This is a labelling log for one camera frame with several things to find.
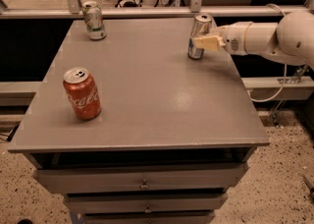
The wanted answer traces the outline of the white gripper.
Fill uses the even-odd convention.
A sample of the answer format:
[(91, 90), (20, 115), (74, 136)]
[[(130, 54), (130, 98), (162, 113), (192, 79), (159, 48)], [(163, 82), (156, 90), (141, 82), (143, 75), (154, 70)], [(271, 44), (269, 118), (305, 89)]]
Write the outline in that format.
[(232, 55), (247, 55), (245, 38), (251, 25), (252, 22), (237, 22), (227, 27), (214, 27), (209, 31), (211, 35), (195, 37), (192, 42), (195, 47), (204, 50), (219, 51), (226, 46), (226, 50)]

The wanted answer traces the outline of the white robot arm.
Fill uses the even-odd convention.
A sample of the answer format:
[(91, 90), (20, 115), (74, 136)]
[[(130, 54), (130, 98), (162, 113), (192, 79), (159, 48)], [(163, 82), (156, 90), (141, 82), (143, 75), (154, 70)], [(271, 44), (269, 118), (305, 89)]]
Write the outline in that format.
[(197, 48), (232, 55), (259, 55), (269, 61), (314, 69), (314, 15), (289, 13), (278, 23), (237, 22), (211, 28), (192, 39)]

